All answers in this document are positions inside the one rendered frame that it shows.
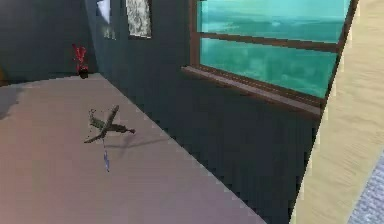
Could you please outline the brown framed window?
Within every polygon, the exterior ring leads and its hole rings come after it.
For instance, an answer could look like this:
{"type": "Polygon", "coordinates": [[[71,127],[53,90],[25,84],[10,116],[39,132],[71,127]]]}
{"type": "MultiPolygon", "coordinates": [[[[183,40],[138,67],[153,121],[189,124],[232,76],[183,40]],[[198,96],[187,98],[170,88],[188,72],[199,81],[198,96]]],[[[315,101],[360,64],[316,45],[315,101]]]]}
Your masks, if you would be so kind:
{"type": "Polygon", "coordinates": [[[316,118],[359,0],[189,0],[183,68],[316,118]]]}

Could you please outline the grey patterned wall picture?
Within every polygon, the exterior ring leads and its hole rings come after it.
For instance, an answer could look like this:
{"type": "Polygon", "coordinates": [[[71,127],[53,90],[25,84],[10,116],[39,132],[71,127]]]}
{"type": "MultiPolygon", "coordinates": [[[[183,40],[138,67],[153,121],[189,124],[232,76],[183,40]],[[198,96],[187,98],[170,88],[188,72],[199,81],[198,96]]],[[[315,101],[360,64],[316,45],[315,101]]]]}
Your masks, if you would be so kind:
{"type": "Polygon", "coordinates": [[[150,39],[152,37],[150,0],[126,0],[126,13],[129,34],[150,39]]]}

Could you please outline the tan wooden bed frame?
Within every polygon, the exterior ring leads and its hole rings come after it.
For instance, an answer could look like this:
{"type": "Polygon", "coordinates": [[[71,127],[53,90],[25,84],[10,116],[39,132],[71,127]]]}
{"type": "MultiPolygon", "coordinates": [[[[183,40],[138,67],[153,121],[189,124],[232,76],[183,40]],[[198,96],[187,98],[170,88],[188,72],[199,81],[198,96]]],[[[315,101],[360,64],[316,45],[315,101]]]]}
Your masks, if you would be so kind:
{"type": "Polygon", "coordinates": [[[347,224],[384,150],[384,0],[358,0],[289,224],[347,224]]]}

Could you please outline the red house plant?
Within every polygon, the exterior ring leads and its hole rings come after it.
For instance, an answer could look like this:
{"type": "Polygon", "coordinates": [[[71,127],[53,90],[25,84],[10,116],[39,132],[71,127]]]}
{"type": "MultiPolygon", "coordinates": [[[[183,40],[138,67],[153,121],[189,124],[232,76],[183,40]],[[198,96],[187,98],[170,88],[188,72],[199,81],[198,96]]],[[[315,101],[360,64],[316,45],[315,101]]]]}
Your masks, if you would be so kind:
{"type": "Polygon", "coordinates": [[[86,48],[83,46],[78,47],[76,44],[72,45],[75,53],[73,60],[76,62],[77,74],[82,78],[88,77],[88,64],[85,62],[86,48]]]}

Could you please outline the grey blue bed mattress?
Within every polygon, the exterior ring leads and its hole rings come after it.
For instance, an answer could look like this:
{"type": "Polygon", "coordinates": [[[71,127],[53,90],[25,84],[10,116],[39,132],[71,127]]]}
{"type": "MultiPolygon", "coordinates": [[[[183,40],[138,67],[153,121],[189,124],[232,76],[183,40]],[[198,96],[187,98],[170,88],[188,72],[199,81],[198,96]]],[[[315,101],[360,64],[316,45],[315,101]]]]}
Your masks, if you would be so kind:
{"type": "Polygon", "coordinates": [[[384,224],[384,156],[381,156],[347,224],[384,224]]]}

